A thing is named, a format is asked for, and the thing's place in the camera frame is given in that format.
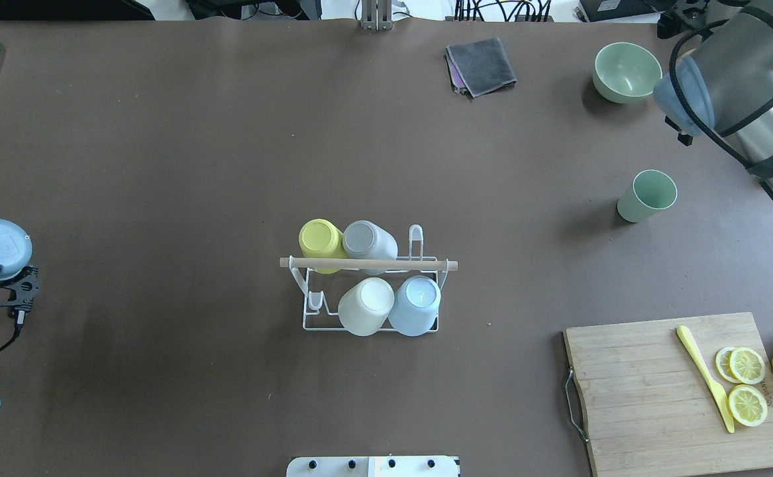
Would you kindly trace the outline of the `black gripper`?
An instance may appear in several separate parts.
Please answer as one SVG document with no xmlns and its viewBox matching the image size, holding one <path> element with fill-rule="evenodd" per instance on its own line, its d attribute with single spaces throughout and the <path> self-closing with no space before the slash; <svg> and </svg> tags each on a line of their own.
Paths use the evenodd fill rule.
<svg viewBox="0 0 773 477">
<path fill-rule="evenodd" d="M 39 269 L 25 266 L 15 277 L 0 281 L 0 307 L 13 311 L 32 311 L 40 290 Z"/>
</svg>

